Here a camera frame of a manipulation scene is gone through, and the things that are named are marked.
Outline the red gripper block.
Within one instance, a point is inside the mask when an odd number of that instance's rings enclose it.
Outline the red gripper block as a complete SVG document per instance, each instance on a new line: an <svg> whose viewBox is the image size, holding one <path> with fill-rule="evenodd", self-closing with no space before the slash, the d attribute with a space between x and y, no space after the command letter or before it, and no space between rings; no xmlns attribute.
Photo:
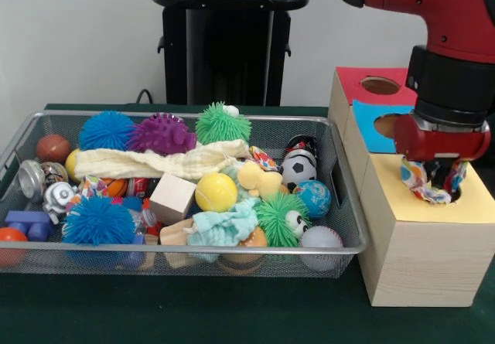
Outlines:
<svg viewBox="0 0 495 344"><path fill-rule="evenodd" d="M434 188L442 187L441 163L436 158L473 161L481 157L491 142L487 123L479 129L459 130L433 124L415 114L400 116L394 123L394 145L397 153L409 161L426 162L427 180ZM458 162L453 162L443 183L446 192L459 187Z"/></svg>

